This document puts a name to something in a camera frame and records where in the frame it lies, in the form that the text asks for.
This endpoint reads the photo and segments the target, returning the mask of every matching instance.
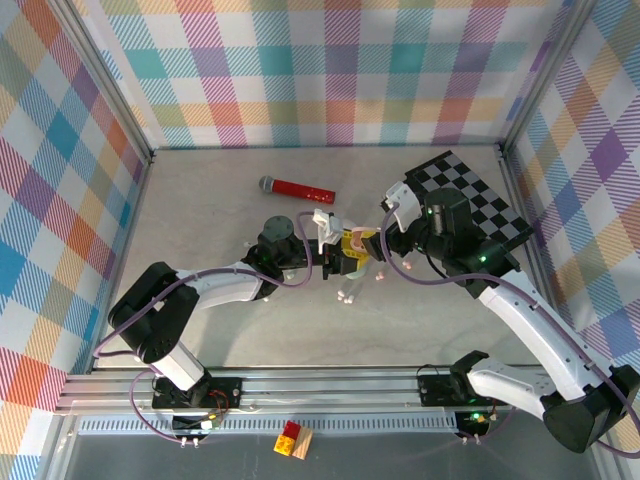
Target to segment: robotic arm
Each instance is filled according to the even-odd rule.
[[[387,192],[382,206],[386,210],[395,208],[396,223],[385,232],[362,239],[368,254],[384,261],[384,235],[391,251],[404,256],[415,249],[436,258],[449,276],[474,273],[498,277],[501,284],[483,278],[457,283],[495,312],[548,374],[509,367],[474,351],[451,367],[453,388],[460,399],[491,397],[527,411],[542,419],[552,435],[575,452],[586,450],[626,415],[623,403],[593,368],[610,374],[609,380],[629,401],[640,388],[640,376],[628,365],[611,367],[607,359],[584,344],[540,296],[527,275],[519,271],[515,258],[473,224],[469,201],[460,191],[439,189],[420,201],[399,182]],[[309,241],[312,265],[322,267],[324,279],[356,271],[361,264],[345,251],[340,235],[336,235],[341,229],[339,222],[317,212],[316,217],[324,230],[319,230],[320,240]],[[216,388],[214,379],[179,341],[192,312],[266,298],[277,285],[253,273],[282,281],[283,270],[297,268],[307,268],[304,243],[294,235],[291,220],[272,217],[258,236],[257,245],[240,262],[227,267],[229,273],[195,277],[180,285],[164,299],[162,308],[149,310],[121,336],[144,363],[181,391],[188,405],[203,406]],[[163,262],[153,264],[111,310],[110,324],[114,328],[123,325],[168,285],[193,273],[172,270]],[[524,301],[502,281],[526,292],[534,303]],[[552,328],[541,311],[549,312],[566,335]],[[593,363],[586,365],[567,338],[588,352]]]

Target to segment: black and white checkerboard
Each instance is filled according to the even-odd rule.
[[[461,190],[470,201],[471,217],[476,225],[508,251],[523,244],[533,233],[533,228],[451,151],[405,175],[407,185],[418,198],[442,187]]]

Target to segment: yellow object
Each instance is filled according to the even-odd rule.
[[[358,233],[360,233],[360,238],[369,238],[369,237],[373,237],[376,232],[358,232]],[[369,254],[356,252],[355,250],[353,250],[353,248],[351,248],[351,239],[353,238],[353,235],[354,235],[353,232],[350,232],[349,230],[345,230],[344,234],[342,235],[340,246],[342,247],[342,253],[344,253],[346,257],[355,258],[358,260],[358,266],[356,267],[356,270],[360,270],[362,267],[364,267],[365,263],[369,261]]]
[[[278,435],[278,440],[276,440],[276,446],[273,448],[273,451],[288,457],[291,455],[291,452],[293,452],[295,443],[296,441],[293,438]]]

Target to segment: red microphone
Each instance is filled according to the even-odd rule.
[[[336,192],[323,190],[322,188],[308,187],[299,183],[275,180],[273,177],[264,176],[258,182],[260,188],[267,193],[275,192],[290,197],[306,198],[313,202],[328,203],[332,205],[336,199]]]

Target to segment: small wooden block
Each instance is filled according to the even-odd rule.
[[[292,456],[304,460],[311,444],[311,437],[313,437],[313,431],[306,427],[300,427],[300,433],[298,433],[298,439],[293,447]]]
[[[276,446],[273,447],[273,451],[288,457],[291,455],[295,443],[296,441],[293,438],[278,435],[278,440],[276,440]]]

